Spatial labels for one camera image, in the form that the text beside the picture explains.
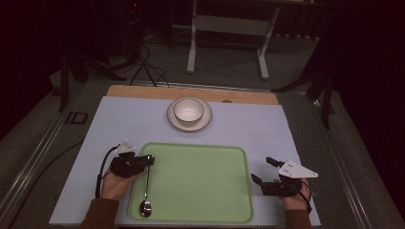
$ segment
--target green plastic tray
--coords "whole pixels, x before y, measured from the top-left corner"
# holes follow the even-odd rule
[[[252,218],[245,152],[239,147],[149,143],[142,155],[150,167],[148,199],[152,215],[143,218],[146,173],[135,181],[129,205],[134,220],[243,223]]]

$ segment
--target human hand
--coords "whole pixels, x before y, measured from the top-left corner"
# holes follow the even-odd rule
[[[102,183],[101,198],[109,198],[119,201],[125,194],[128,186],[138,178],[139,175],[123,178],[118,177],[111,170],[105,172],[105,176]]]
[[[308,184],[305,178],[301,178],[301,181]],[[310,190],[309,187],[303,183],[300,192],[304,195],[306,199],[309,200],[310,198]],[[286,210],[308,210],[308,205],[305,199],[303,199],[300,195],[295,195],[294,197],[289,198],[281,198],[284,204],[284,208]]]

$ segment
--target metal spoon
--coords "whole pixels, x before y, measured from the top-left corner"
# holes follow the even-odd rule
[[[146,174],[145,200],[139,206],[140,214],[145,218],[148,218],[152,214],[152,205],[148,200],[149,169],[150,167],[148,166]]]

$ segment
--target brown sleeve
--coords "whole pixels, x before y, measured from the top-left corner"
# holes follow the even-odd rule
[[[113,229],[119,202],[107,198],[95,198],[90,204],[81,229]]]
[[[286,211],[286,229],[310,229],[308,211],[305,210],[287,210]]]

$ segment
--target white metal stand leg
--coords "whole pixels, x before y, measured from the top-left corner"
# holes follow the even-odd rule
[[[274,29],[274,25],[276,23],[276,19],[277,19],[277,15],[278,15],[279,11],[280,11],[280,8],[276,8],[274,10],[273,15],[271,16],[271,21],[268,23],[268,29],[267,29],[267,32],[265,35],[265,42],[264,42],[262,48],[257,50],[257,58],[259,61],[260,73],[262,75],[262,79],[264,79],[264,80],[268,80],[268,71],[267,71],[267,64],[266,64],[266,60],[265,60],[265,53],[266,53],[268,41],[270,40],[271,34]]]
[[[187,73],[194,72],[194,66],[196,64],[196,32],[197,32],[197,1],[193,3],[193,18],[191,20],[191,45],[190,53],[188,54],[188,63],[187,63]]]

